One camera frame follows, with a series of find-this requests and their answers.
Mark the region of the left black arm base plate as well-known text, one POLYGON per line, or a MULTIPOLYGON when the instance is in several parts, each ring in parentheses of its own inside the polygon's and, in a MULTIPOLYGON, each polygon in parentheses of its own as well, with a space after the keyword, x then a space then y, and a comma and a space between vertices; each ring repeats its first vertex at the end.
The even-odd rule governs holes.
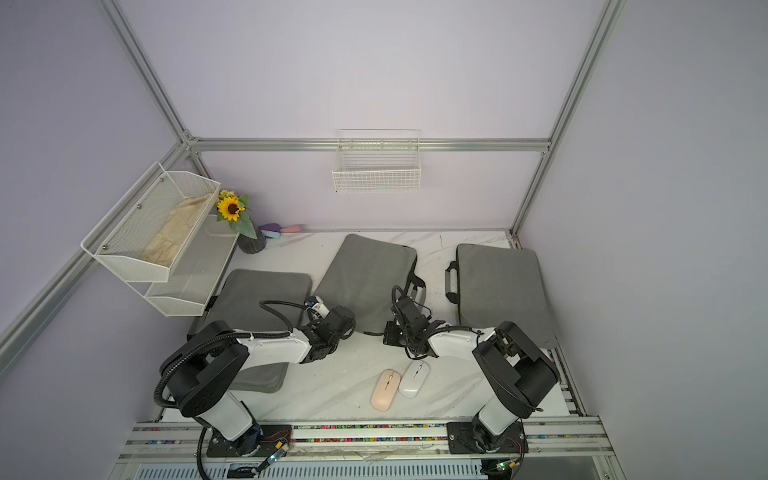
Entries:
POLYGON ((260 425, 259 432, 251 428, 237 440, 227 440, 221 432, 213 429, 206 456, 266 458, 277 449, 278 443, 288 444, 291 435, 292 426, 288 424, 260 425))

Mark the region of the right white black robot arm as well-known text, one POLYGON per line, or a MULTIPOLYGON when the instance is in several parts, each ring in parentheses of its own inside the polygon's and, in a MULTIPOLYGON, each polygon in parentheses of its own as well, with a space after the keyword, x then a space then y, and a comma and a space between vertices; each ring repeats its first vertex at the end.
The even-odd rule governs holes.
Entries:
POLYGON ((474 362, 492 397, 469 422, 451 435, 471 452, 492 453, 516 444, 526 449, 523 421, 540 410, 541 402, 560 383, 554 361, 520 326, 504 321, 495 328, 448 325, 422 313, 398 285, 390 292, 393 320, 384 343, 404 349, 414 361, 450 357, 474 362))

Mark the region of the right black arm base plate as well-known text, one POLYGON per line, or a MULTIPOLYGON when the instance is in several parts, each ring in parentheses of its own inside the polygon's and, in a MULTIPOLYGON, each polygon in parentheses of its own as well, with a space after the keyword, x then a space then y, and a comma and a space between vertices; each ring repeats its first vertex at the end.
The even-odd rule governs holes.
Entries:
POLYGON ((527 454, 522 424, 515 422, 503 433, 493 434, 481 423, 449 422, 446 425, 451 454, 527 454))

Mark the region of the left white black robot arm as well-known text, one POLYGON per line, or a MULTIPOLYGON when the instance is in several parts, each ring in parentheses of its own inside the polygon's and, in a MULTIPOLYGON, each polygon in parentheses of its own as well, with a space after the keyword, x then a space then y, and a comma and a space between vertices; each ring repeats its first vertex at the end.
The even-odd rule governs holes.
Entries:
POLYGON ((302 307, 309 322, 283 331, 234 329, 214 321, 171 354, 159 369, 156 405, 175 409, 212 432, 236 456, 253 456, 269 442, 249 408, 232 392, 238 374, 273 364, 308 364, 334 353, 354 333, 354 313, 327 308, 318 297, 302 307))

